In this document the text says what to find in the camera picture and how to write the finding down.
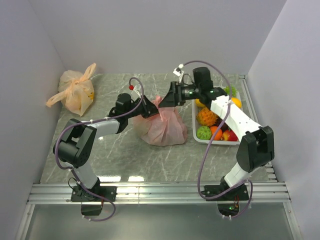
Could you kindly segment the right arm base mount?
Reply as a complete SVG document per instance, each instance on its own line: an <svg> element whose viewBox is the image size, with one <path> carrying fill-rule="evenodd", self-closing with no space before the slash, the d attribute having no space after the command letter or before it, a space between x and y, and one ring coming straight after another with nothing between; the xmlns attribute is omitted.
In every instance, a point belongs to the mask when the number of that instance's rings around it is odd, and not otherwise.
<svg viewBox="0 0 320 240"><path fill-rule="evenodd" d="M227 193L216 197L223 191L227 190L228 186L220 185L205 185L204 190L201 192L206 201L216 201L218 212L222 218L229 220L241 216L251 205L253 193L251 184L249 189L245 184L231 189Z"/></svg>

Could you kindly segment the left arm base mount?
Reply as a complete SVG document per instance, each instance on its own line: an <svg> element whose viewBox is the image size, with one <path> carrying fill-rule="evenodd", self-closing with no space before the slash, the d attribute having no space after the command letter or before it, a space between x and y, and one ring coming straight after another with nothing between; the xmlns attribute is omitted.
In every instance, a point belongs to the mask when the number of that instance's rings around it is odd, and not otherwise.
<svg viewBox="0 0 320 240"><path fill-rule="evenodd" d="M81 203L80 211L84 218L93 222L102 222L110 219L116 213L117 187L116 186L100 186L92 193L85 191L80 185L76 185L71 193L70 201L72 203ZM108 217L97 219L104 208L104 204L110 203L113 207Z"/></svg>

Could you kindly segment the pink plastic bag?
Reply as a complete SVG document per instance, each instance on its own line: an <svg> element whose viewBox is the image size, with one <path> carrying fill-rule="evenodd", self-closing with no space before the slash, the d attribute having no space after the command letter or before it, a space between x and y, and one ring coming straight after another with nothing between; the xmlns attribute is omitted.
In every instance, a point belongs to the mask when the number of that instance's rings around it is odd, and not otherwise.
<svg viewBox="0 0 320 240"><path fill-rule="evenodd" d="M176 107L161 107L159 113L143 118L132 118L133 129L138 137L153 146L182 145L188 137L188 130Z"/></svg>

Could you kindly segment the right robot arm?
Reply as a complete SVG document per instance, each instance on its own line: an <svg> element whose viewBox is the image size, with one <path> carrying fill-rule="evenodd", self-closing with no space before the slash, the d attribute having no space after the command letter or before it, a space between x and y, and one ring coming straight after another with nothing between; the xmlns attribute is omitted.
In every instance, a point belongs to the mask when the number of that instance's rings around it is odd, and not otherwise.
<svg viewBox="0 0 320 240"><path fill-rule="evenodd" d="M160 108L182 106L187 100L199 99L210 111L218 115L222 124L227 124L239 140L236 164L221 179L220 193L201 197L215 200L223 197L233 199L239 186L243 185L256 169L275 158L274 131L252 120L232 101L232 94L215 87L207 67L193 70L192 84L172 81L168 93L158 105Z"/></svg>

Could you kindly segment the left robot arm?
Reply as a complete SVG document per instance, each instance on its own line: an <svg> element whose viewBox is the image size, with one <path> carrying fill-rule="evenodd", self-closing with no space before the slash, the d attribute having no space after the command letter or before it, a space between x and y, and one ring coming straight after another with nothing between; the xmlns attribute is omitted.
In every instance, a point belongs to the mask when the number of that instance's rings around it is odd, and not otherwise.
<svg viewBox="0 0 320 240"><path fill-rule="evenodd" d="M88 162L95 140L123 132L130 118L141 116L146 119L158 113L156 105L147 97L141 96L133 100L128 93L122 93L105 118L90 121L73 118L68 121L53 147L57 163L65 163L66 166L60 167L72 172L76 185L83 191L85 198L95 201L104 195L99 177Z"/></svg>

